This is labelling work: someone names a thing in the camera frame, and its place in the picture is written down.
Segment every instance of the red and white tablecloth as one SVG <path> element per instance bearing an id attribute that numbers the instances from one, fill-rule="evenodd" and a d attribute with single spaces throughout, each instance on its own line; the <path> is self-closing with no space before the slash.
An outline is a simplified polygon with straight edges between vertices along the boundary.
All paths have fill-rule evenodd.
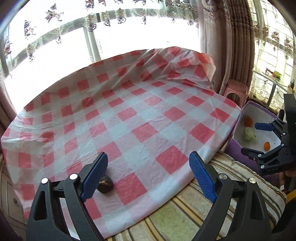
<path id="1" fill-rule="evenodd" d="M 193 178 L 189 154 L 196 150 L 208 162 L 240 113 L 210 89 L 214 71 L 206 54 L 141 50 L 94 63 L 45 90 L 1 138 L 26 214 L 43 177 L 65 179 L 100 151 L 108 154 L 114 190 L 96 191 L 86 207 L 104 237 L 167 202 Z"/>

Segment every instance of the pink plastic stool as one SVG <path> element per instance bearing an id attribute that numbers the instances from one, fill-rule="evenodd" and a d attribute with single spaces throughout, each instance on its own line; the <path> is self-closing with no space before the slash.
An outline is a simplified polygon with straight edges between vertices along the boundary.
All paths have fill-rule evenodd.
<path id="1" fill-rule="evenodd" d="M 248 87 L 237 80 L 229 79 L 223 96 L 227 97 L 231 93 L 239 96 L 239 107 L 243 108 L 247 100 Z"/>

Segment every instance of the blue textured pad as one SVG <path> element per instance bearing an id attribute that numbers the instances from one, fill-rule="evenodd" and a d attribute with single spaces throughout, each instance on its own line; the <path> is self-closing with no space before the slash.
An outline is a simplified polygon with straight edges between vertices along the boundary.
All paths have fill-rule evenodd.
<path id="1" fill-rule="evenodd" d="M 259 122 L 257 122 L 255 124 L 255 128 L 257 130 L 262 130 L 262 131 L 273 131 L 274 130 L 274 126 L 272 124 L 259 123 Z"/>
<path id="2" fill-rule="evenodd" d="M 189 166 L 193 171 L 204 196 L 214 203 L 217 199 L 215 183 L 194 152 L 191 152 L 189 155 Z"/>
<path id="3" fill-rule="evenodd" d="M 99 161 L 93 166 L 88 176 L 82 183 L 82 193 L 80 198 L 85 202 L 87 199 L 91 198 L 99 184 L 102 176 L 105 174 L 108 166 L 108 156 L 104 153 Z"/>

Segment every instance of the striped fabric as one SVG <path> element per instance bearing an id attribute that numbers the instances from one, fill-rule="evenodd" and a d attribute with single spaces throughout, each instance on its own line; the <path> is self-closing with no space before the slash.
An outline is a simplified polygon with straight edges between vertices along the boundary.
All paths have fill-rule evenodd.
<path id="1" fill-rule="evenodd" d="M 246 181 L 250 177 L 255 178 L 266 202 L 270 225 L 272 228 L 276 225 L 287 201 L 283 192 L 223 152 L 216 153 L 210 164 L 218 173 L 226 173 L 232 179 Z M 107 241 L 191 240 L 201 227 L 211 205 L 194 179 L 161 208 L 123 232 L 108 238 Z M 218 239 L 227 234 L 235 206 L 236 201 L 232 199 Z"/>

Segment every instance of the orange vegetable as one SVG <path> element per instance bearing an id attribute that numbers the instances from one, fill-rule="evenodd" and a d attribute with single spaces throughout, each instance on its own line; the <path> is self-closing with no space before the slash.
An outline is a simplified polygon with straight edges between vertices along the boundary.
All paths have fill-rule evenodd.
<path id="1" fill-rule="evenodd" d="M 270 144 L 269 144 L 268 141 L 264 143 L 264 147 L 263 148 L 264 148 L 265 151 L 269 151 L 270 150 Z"/>
<path id="2" fill-rule="evenodd" d="M 252 127 L 252 125 L 253 125 L 253 120 L 252 120 L 252 118 L 249 117 L 249 116 L 245 116 L 245 117 L 244 117 L 244 126 L 245 126 L 245 127 Z"/>

